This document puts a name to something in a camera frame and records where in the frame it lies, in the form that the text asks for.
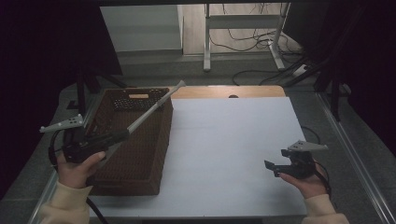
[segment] human hand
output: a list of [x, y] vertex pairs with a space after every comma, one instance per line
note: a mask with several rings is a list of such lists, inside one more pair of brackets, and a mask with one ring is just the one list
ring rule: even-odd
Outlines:
[[62, 153], [57, 158], [59, 183], [72, 189], [85, 188], [87, 178], [96, 172], [99, 161], [101, 161], [105, 155], [106, 153], [104, 151], [97, 152], [91, 155], [83, 163], [75, 164], [67, 162], [64, 158], [64, 154]]
[[[316, 165], [316, 168], [317, 171], [323, 175], [318, 164]], [[316, 175], [311, 175], [306, 179], [296, 179], [293, 176], [286, 174], [279, 174], [279, 176], [284, 181], [299, 189], [305, 199], [312, 198], [320, 194], [327, 194], [326, 188]]]

